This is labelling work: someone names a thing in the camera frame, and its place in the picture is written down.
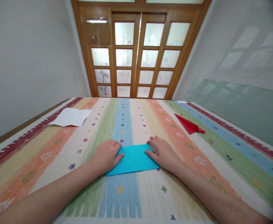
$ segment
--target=hand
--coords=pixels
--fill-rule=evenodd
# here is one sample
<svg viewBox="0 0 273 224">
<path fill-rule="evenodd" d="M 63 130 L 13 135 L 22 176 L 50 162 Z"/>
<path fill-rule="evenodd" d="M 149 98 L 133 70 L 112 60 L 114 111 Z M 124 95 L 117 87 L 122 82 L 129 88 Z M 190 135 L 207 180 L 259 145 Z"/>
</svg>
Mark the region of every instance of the hand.
<svg viewBox="0 0 273 224">
<path fill-rule="evenodd" d="M 111 139 L 107 140 L 106 142 L 102 142 L 98 146 L 90 161 L 98 170 L 99 175 L 110 171 L 120 162 L 124 154 L 121 153 L 117 157 L 116 155 L 121 146 L 122 144 Z"/>
<path fill-rule="evenodd" d="M 145 150 L 145 153 L 164 169 L 174 173 L 177 166 L 183 163 L 170 144 L 157 135 L 155 137 L 151 136 L 147 144 L 153 145 L 158 155 L 148 150 Z"/>
</svg>

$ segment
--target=blue origami paper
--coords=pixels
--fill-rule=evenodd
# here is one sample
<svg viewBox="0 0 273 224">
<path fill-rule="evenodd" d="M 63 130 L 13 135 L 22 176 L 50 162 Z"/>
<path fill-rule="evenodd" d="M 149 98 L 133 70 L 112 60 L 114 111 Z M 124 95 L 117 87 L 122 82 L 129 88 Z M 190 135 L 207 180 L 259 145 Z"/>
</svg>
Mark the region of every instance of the blue origami paper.
<svg viewBox="0 0 273 224">
<path fill-rule="evenodd" d="M 145 150 L 152 151 L 148 144 L 121 147 L 117 155 L 124 153 L 125 156 L 117 166 L 106 173 L 106 176 L 159 169 L 157 163 L 145 153 Z"/>
</svg>

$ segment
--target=tablecloth border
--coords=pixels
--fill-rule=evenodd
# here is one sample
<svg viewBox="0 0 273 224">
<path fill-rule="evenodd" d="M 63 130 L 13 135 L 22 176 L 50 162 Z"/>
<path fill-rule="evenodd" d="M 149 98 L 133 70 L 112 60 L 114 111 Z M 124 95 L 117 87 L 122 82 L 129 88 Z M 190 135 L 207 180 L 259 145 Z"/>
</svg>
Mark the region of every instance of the tablecloth border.
<svg viewBox="0 0 273 224">
<path fill-rule="evenodd" d="M 230 132 L 232 132 L 233 134 L 238 136 L 243 141 L 249 143 L 250 145 L 255 147 L 257 150 L 259 150 L 260 152 L 262 152 L 263 154 L 268 156 L 269 158 L 273 159 L 273 151 L 270 150 L 268 147 L 255 141 L 251 137 L 245 135 L 244 133 L 240 132 L 239 130 L 235 129 L 234 127 L 230 126 L 229 124 L 225 123 L 224 121 L 220 120 L 219 118 L 209 114 L 208 112 L 206 112 L 205 110 L 201 109 L 200 107 L 192 104 L 191 102 L 188 102 L 188 105 L 191 106 L 192 108 L 194 108 L 195 110 L 199 111 L 200 113 L 204 114 L 206 117 L 210 118 L 211 120 L 213 120 L 217 124 L 221 125 L 225 129 L 229 130 Z"/>
<path fill-rule="evenodd" d="M 43 131 L 47 125 L 54 121 L 56 117 L 62 112 L 63 109 L 67 107 L 72 107 L 74 104 L 76 104 L 78 101 L 80 101 L 82 97 L 76 97 L 74 100 L 60 108 L 58 111 L 56 111 L 54 114 L 47 117 L 45 120 L 43 120 L 41 123 L 27 131 L 24 135 L 20 136 L 18 139 L 4 147 L 0 151 L 0 165 L 6 161 L 10 156 L 12 156 L 15 152 L 19 151 L 24 145 L 26 145 L 31 139 L 33 139 L 37 134 L 39 134 L 41 131 Z"/>
</svg>

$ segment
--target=white wall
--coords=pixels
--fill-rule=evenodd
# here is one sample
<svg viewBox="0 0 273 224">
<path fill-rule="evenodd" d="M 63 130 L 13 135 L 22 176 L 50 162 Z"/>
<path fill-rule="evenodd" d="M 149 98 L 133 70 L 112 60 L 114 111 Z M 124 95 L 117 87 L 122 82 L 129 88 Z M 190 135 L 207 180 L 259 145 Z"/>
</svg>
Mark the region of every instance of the white wall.
<svg viewBox="0 0 273 224">
<path fill-rule="evenodd" d="M 173 99 L 199 78 L 273 90 L 272 0 L 213 0 Z"/>
<path fill-rule="evenodd" d="M 0 0 L 0 136 L 88 96 L 82 68 L 66 1 Z"/>
</svg>

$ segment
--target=red paper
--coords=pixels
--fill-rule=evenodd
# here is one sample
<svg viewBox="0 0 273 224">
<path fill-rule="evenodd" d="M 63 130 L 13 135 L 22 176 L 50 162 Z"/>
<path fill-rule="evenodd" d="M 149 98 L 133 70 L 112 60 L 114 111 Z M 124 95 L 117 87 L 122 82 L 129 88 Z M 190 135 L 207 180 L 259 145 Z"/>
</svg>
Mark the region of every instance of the red paper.
<svg viewBox="0 0 273 224">
<path fill-rule="evenodd" d="M 181 124 L 183 125 L 183 127 L 187 130 L 187 132 L 189 134 L 195 133 L 195 132 L 200 132 L 202 134 L 205 134 L 206 131 L 204 131 L 203 129 L 199 128 L 198 125 L 184 119 L 181 116 L 178 116 L 177 114 L 175 114 L 175 116 L 178 118 L 178 120 L 181 122 Z"/>
</svg>

